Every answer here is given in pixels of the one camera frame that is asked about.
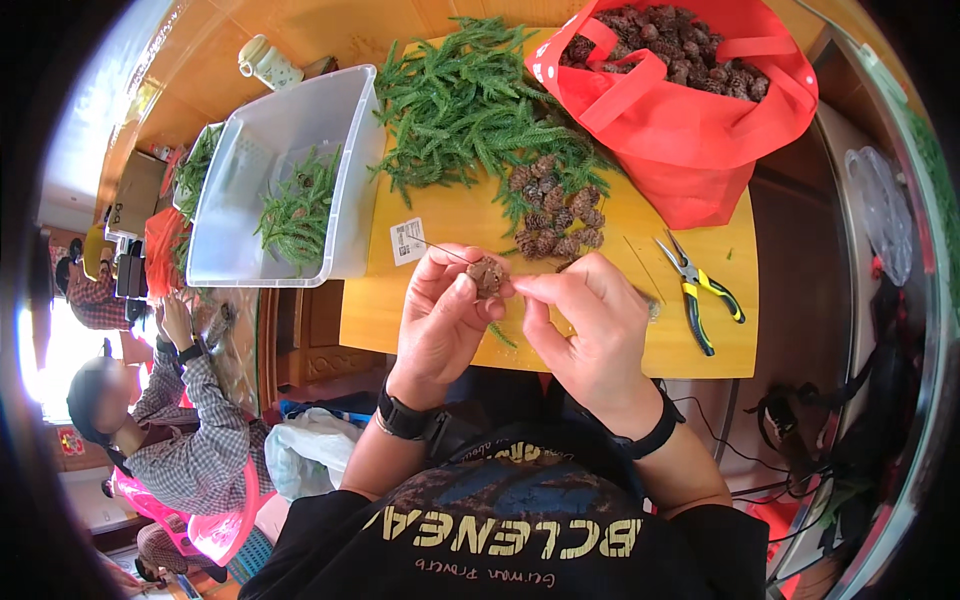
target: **clear plastic storage box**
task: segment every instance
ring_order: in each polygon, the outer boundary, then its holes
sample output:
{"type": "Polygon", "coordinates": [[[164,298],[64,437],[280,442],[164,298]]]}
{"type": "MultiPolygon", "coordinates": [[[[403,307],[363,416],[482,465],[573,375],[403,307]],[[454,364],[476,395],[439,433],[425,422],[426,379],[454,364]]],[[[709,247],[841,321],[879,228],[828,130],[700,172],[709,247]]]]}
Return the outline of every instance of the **clear plastic storage box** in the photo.
{"type": "Polygon", "coordinates": [[[197,205],[186,264],[191,286],[316,287],[360,277],[367,252],[376,184],[367,168],[383,158],[387,134],[378,108],[376,68],[362,64],[274,92],[236,110],[210,161],[197,205]],[[343,144],[330,205],[324,262],[297,268],[262,249],[253,235],[261,196],[276,189],[311,146],[318,155],[343,144]]]}

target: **black wristband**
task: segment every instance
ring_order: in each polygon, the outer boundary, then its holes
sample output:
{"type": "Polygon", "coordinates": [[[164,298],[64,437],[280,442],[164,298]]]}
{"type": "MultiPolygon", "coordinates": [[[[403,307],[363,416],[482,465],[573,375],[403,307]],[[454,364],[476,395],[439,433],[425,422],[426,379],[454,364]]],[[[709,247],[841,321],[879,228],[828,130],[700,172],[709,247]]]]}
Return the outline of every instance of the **black wristband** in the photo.
{"type": "Polygon", "coordinates": [[[636,441],[622,436],[613,436],[613,440],[626,450],[627,455],[630,456],[632,460],[638,461],[644,456],[660,449],[660,447],[670,439],[670,436],[673,435],[673,430],[677,427],[677,423],[686,423],[686,418],[677,410],[673,400],[666,394],[666,391],[660,386],[657,386],[657,391],[660,392],[660,397],[663,398],[663,413],[660,415],[660,420],[654,425],[653,431],[636,441]]]}
{"type": "Polygon", "coordinates": [[[194,340],[193,346],[187,348],[177,356],[177,362],[180,363],[180,366],[183,367],[186,365],[188,360],[193,360],[194,358],[200,358],[204,355],[204,349],[201,348],[200,343],[194,340]]]}
{"type": "Polygon", "coordinates": [[[156,338],[156,351],[163,352],[164,354],[170,354],[171,356],[177,356],[177,347],[173,342],[164,342],[162,338],[156,338]]]}
{"type": "Polygon", "coordinates": [[[437,412],[415,411],[396,397],[388,395],[386,379],[384,379],[383,388],[380,390],[380,396],[376,399],[376,407],[382,418],[379,424],[387,433],[402,440],[422,439],[427,424],[437,412]]]}

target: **pink chair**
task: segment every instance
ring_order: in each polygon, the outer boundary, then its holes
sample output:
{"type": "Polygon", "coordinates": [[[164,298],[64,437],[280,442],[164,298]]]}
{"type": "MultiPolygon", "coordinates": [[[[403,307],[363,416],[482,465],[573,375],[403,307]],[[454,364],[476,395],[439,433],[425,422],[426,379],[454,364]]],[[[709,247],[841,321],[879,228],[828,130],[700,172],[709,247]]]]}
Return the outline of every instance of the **pink chair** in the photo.
{"type": "Polygon", "coordinates": [[[250,535],[256,513],[276,493],[273,491],[260,495],[253,458],[248,457],[243,476],[247,486],[243,512],[213,516],[190,515],[168,508],[147,492],[139,481],[127,477],[117,468],[113,470],[113,488],[122,493],[138,513],[159,523],[183,556],[203,553],[219,566],[227,566],[250,535]],[[185,533],[177,534],[170,529],[166,522],[169,515],[178,515],[183,519],[187,524],[185,533]]]}

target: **label sticker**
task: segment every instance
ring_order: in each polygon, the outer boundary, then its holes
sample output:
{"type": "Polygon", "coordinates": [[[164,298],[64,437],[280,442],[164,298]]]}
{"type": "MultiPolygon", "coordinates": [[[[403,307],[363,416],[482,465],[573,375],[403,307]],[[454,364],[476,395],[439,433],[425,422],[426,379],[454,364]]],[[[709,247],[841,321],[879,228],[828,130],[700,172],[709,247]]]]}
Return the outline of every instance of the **label sticker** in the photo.
{"type": "Polygon", "coordinates": [[[390,228],[390,241],[394,247],[394,264],[398,267],[420,260],[426,254],[423,237],[423,221],[420,217],[390,228]]]}

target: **plaid shirt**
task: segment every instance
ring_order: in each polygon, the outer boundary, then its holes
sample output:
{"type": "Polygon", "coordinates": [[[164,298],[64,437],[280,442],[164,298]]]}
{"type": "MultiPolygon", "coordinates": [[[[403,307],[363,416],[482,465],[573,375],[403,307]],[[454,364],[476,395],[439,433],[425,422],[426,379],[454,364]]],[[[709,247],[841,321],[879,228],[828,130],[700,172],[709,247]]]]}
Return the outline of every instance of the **plaid shirt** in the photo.
{"type": "Polygon", "coordinates": [[[96,281],[81,276],[70,283],[66,288],[66,300],[77,321],[87,329],[130,329],[127,300],[113,295],[116,287],[110,269],[103,264],[96,281]]]}
{"type": "Polygon", "coordinates": [[[262,420],[247,424],[240,407],[220,391],[208,356],[195,359],[182,372],[173,354],[155,351],[150,383],[133,406],[132,416],[141,426],[173,427],[172,439],[141,447],[124,461],[166,506],[191,515],[242,511],[248,456],[256,465],[260,493],[274,489],[263,454],[270,427],[262,420]],[[187,397],[197,408],[178,406],[184,383],[187,397]],[[196,422],[200,423],[196,433],[181,433],[177,428],[196,422]]]}

